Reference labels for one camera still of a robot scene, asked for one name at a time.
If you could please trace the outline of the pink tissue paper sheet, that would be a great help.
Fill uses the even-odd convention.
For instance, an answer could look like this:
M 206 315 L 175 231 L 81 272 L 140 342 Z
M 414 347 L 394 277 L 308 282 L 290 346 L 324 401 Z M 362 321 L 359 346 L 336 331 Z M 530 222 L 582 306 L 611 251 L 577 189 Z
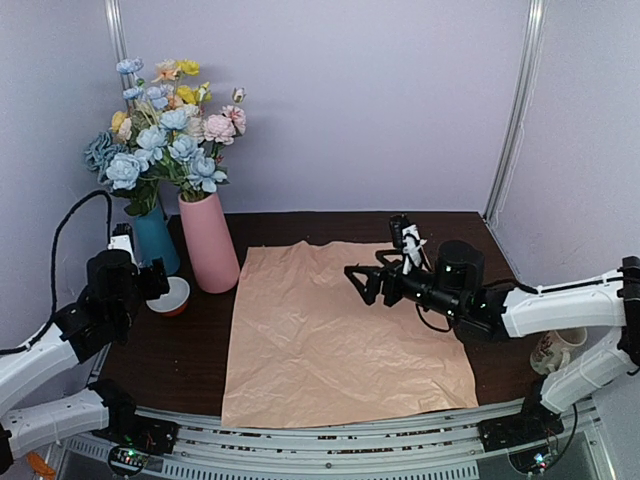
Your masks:
M 344 275 L 378 244 L 252 247 L 235 304 L 221 420 L 305 428 L 474 408 L 475 377 L 441 315 L 366 305 Z

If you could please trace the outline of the white rose stem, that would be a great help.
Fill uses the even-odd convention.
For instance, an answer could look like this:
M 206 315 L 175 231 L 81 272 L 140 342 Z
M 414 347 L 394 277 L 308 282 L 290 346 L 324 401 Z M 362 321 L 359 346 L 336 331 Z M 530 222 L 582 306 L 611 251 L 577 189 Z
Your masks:
M 202 111 L 198 105 L 184 104 L 181 110 L 187 117 L 185 133 L 196 139 L 198 144 L 205 141 Z

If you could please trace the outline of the pink rose leafy stem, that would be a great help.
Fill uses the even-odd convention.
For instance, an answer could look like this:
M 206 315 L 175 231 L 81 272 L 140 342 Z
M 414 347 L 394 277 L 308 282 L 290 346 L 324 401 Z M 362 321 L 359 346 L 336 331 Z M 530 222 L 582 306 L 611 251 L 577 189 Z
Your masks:
M 223 106 L 219 113 L 202 120 L 204 142 L 210 146 L 210 156 L 216 164 L 224 159 L 222 150 L 232 145 L 237 137 L 246 133 L 247 117 L 240 107 L 247 94 L 244 87 L 235 88 L 230 105 Z

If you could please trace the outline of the peach flower stem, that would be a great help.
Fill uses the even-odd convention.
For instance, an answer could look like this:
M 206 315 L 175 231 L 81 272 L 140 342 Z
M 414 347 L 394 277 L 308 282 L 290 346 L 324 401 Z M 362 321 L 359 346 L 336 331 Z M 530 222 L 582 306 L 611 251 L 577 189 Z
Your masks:
M 146 89 L 147 97 L 155 110 L 173 110 L 184 105 L 184 100 L 177 94 L 180 75 L 181 67 L 176 60 L 168 59 L 156 65 L 156 78 Z

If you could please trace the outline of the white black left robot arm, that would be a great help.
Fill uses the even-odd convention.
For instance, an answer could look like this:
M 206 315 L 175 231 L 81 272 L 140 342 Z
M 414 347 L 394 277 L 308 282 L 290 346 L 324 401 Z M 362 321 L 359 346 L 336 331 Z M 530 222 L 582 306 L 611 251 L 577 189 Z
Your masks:
M 125 343 L 140 306 L 168 293 L 162 259 L 136 266 L 129 252 L 105 250 L 87 263 L 77 301 L 56 311 L 42 331 L 1 358 L 1 468 L 47 443 L 103 430 L 123 444 L 144 433 L 134 399 L 112 380 L 22 411 L 15 405 L 56 375 L 91 359 L 113 342 Z

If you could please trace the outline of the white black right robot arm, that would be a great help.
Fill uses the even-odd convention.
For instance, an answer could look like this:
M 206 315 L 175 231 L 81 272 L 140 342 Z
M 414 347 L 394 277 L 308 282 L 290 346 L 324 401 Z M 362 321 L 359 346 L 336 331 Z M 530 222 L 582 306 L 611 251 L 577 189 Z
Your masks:
M 580 358 L 550 373 L 513 419 L 519 440 L 535 440 L 561 413 L 618 376 L 639 367 L 639 259 L 573 283 L 529 287 L 515 280 L 486 284 L 484 256 L 472 245 L 442 243 L 432 269 L 417 265 L 413 248 L 380 250 L 376 266 L 347 266 L 363 301 L 391 307 L 403 299 L 418 311 L 443 315 L 450 330 L 501 341 L 569 328 L 607 326 L 608 334 Z

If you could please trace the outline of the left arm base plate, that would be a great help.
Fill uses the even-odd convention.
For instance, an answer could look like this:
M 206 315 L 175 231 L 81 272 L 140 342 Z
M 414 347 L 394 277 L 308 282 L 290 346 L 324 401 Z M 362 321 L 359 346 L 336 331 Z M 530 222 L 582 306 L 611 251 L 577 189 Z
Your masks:
M 107 427 L 92 434 L 144 453 L 163 455 L 173 452 L 178 430 L 179 425 L 175 422 L 136 415 L 133 424 L 124 433 Z

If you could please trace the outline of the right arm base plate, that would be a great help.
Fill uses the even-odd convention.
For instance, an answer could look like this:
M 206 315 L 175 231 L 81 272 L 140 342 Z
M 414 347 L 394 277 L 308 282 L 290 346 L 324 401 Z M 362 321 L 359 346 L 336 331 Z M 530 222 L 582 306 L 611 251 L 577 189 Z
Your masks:
M 564 432 L 564 424 L 557 414 L 523 412 L 483 420 L 477 428 L 485 452 L 518 447 L 545 440 L 549 433 Z

